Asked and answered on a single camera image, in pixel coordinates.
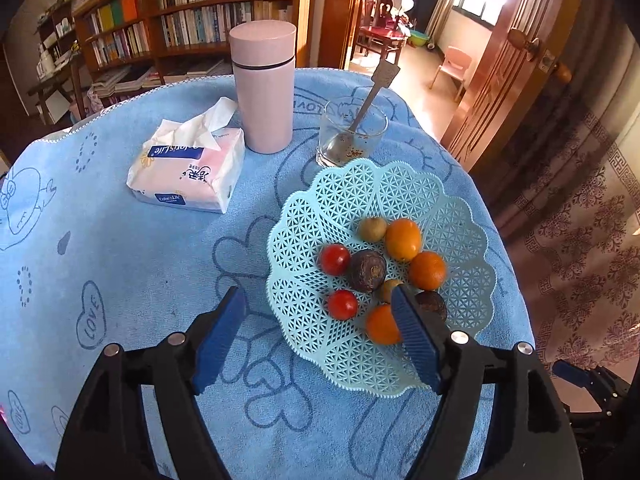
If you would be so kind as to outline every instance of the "round table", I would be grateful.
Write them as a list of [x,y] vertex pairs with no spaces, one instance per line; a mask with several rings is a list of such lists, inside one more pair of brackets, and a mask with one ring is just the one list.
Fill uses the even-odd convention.
[[[268,233],[287,196],[319,171],[323,104],[364,96],[371,85],[356,73],[298,70],[292,143],[275,155],[247,150],[224,215],[141,203],[125,180],[163,118],[185,121],[221,96],[234,99],[232,76],[162,86],[25,150],[0,196],[0,404],[34,462],[54,466],[66,418],[107,343],[156,345],[236,285],[249,314],[220,377],[197,397],[232,477],[404,478],[438,397],[411,390],[383,399],[336,387],[290,350],[265,293]],[[478,341],[533,342],[510,261],[471,179],[398,95],[383,90],[375,103],[390,123],[372,160],[433,172],[488,235],[495,314]],[[241,126],[238,114],[230,125]],[[176,478],[151,387],[143,397],[159,470]],[[486,386],[462,476],[478,467],[491,402]]]

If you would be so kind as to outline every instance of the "orange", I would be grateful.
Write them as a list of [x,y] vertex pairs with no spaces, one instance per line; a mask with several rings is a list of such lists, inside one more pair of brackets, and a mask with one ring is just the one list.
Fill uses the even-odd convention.
[[389,304],[382,304],[369,312],[365,327],[369,338],[379,345],[395,345],[402,341]]
[[447,279],[447,264],[438,253],[424,251],[409,264],[409,282],[422,290],[436,290]]
[[399,218],[391,222],[386,228],[385,247],[394,260],[413,260],[422,249],[422,234],[418,224],[409,218]]

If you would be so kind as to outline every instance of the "fruit basket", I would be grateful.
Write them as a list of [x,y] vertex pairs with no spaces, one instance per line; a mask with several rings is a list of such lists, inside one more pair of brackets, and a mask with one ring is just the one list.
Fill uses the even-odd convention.
[[[369,244],[356,234],[360,219],[371,216],[413,219],[423,247],[443,256],[449,275],[438,292],[446,301],[451,329],[475,336],[489,325],[496,277],[484,259],[486,234],[473,222],[468,204],[447,196],[434,174],[416,172],[404,162],[379,168],[357,159],[343,168],[322,170],[309,189],[289,196],[268,239],[267,280],[267,297],[287,343],[338,386],[395,397],[426,386],[401,344],[380,346],[367,336],[366,315],[379,301],[354,292],[357,315],[347,321],[331,318],[327,296],[349,284],[318,268],[318,254],[326,244],[384,254],[382,242]],[[406,280],[407,265],[385,257],[387,278]]]

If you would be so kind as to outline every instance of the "bookshelf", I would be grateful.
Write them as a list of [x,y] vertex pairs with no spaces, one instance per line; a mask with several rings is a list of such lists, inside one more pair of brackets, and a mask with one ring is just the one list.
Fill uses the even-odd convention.
[[[211,34],[207,34],[207,41],[193,44],[167,45],[167,43],[171,43],[171,41],[168,41],[166,37],[169,29],[168,20],[171,16],[180,16],[184,13],[191,13],[190,15],[193,16],[197,13],[203,13],[204,11],[199,9],[203,9],[204,7],[217,8],[219,12],[222,12],[224,7],[221,6],[226,6],[226,4],[251,6],[243,7],[249,9],[254,9],[255,6],[264,4],[264,2],[269,2],[268,5],[276,8],[291,6],[290,20],[298,28],[298,36],[296,38],[296,65],[298,67],[308,65],[307,40],[310,29],[308,24],[310,17],[310,0],[196,0],[178,5],[168,5],[168,0],[164,3],[162,0],[136,0],[137,15],[134,18],[124,20],[117,25],[114,20],[111,28],[106,27],[104,30],[96,30],[96,25],[98,25],[97,28],[100,29],[99,25],[104,24],[100,20],[100,9],[103,9],[105,6],[112,6],[116,1],[117,0],[90,0],[74,12],[78,42],[85,64],[94,80],[105,70],[124,64],[146,62],[155,65],[161,83],[164,84],[164,75],[170,72],[172,67],[174,67],[183,56],[200,56],[203,54],[228,56],[228,43],[226,41],[208,41],[211,38]],[[124,6],[124,3],[122,3],[123,0],[119,1],[120,3],[116,5]],[[173,25],[174,31],[176,28],[180,28],[179,23],[174,22]],[[138,41],[139,46],[142,45],[143,41],[140,41],[141,38],[138,36],[135,36],[135,38],[130,36],[130,31],[133,31],[134,35],[140,32],[141,26],[143,30],[146,31],[145,43],[148,45],[148,50],[136,48],[133,40]],[[209,25],[209,27],[209,31],[212,32],[212,25]],[[123,59],[105,60],[104,51],[101,50],[100,45],[109,42],[116,43],[118,50],[121,52],[124,51],[126,55]]]
[[63,2],[56,6],[38,24],[37,33],[40,43],[45,44],[47,38],[53,38],[53,41],[49,40],[48,43],[50,44],[45,44],[45,47],[54,60],[57,60],[69,50],[76,40],[76,30],[73,25],[70,30],[63,34],[60,34],[56,27],[65,18],[72,25],[71,1]]

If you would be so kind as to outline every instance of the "small pink chair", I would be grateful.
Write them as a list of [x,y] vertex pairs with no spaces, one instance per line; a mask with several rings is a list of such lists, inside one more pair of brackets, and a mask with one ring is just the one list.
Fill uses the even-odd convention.
[[469,65],[471,65],[471,56],[469,54],[454,46],[448,46],[444,53],[444,62],[436,70],[436,75],[433,76],[433,81],[431,81],[429,88],[433,88],[433,84],[436,82],[440,70],[442,70],[453,79],[460,81],[460,88],[455,98],[455,101],[459,101],[464,87],[465,72]]

